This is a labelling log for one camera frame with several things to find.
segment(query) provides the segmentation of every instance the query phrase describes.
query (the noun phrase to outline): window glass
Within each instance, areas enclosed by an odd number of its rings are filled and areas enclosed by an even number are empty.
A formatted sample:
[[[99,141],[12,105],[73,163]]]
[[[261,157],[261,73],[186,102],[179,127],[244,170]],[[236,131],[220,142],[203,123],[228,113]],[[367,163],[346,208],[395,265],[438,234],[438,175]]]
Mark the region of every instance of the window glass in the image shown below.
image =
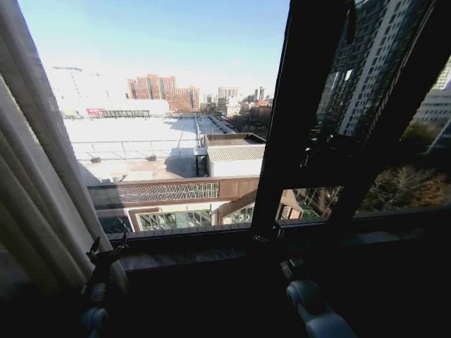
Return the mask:
[[[250,222],[289,0],[18,1],[106,232]]]
[[[440,207],[451,201],[451,58],[398,144],[396,162],[374,181],[358,213]]]
[[[327,218],[335,208],[342,187],[287,189],[282,193],[279,220],[315,220]]]
[[[335,50],[316,112],[316,125],[301,164],[306,173],[344,175],[350,171],[347,168],[354,166],[371,137],[385,94],[414,41],[413,33],[428,4],[428,1],[398,4],[376,0],[357,3],[355,40],[348,43],[344,30]],[[405,12],[395,20],[397,6]],[[399,21],[401,25],[391,25],[390,21]],[[386,35],[389,31],[392,39]],[[363,46],[363,51],[356,46]],[[343,69],[352,69],[352,74],[348,77]]]

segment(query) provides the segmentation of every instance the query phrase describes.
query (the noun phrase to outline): blue sky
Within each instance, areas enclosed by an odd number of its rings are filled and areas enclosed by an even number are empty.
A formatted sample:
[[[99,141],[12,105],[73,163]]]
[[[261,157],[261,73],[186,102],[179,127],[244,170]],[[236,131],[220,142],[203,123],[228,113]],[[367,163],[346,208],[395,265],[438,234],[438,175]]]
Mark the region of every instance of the blue sky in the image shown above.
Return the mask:
[[[288,0],[19,0],[44,67],[125,80],[174,75],[179,87],[273,92]]]

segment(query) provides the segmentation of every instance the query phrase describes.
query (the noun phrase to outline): white rooftop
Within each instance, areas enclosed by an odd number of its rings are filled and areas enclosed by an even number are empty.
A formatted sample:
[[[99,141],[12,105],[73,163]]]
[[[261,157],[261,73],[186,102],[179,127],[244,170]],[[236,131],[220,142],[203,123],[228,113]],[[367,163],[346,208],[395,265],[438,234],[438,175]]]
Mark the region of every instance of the white rooftop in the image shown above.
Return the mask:
[[[211,162],[259,160],[263,158],[265,144],[248,146],[209,146],[206,151]]]

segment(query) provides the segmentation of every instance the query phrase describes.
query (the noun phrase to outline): white curtain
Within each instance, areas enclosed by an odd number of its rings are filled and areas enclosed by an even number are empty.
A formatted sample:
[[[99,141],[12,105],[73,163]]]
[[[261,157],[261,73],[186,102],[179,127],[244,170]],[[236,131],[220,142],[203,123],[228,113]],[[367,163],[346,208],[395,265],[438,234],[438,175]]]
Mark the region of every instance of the white curtain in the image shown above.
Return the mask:
[[[16,0],[0,1],[0,242],[45,292],[78,287],[111,249]],[[125,286],[119,263],[113,279]]]

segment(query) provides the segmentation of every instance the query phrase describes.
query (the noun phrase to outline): red brick building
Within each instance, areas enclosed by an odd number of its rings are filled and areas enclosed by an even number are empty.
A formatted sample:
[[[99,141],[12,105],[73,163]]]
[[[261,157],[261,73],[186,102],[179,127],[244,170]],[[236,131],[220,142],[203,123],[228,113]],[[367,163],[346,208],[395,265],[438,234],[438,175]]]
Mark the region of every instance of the red brick building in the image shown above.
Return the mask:
[[[175,76],[158,77],[148,74],[146,77],[137,77],[136,80],[127,80],[127,95],[129,99],[167,100],[173,111],[199,109],[199,89],[177,88]]]

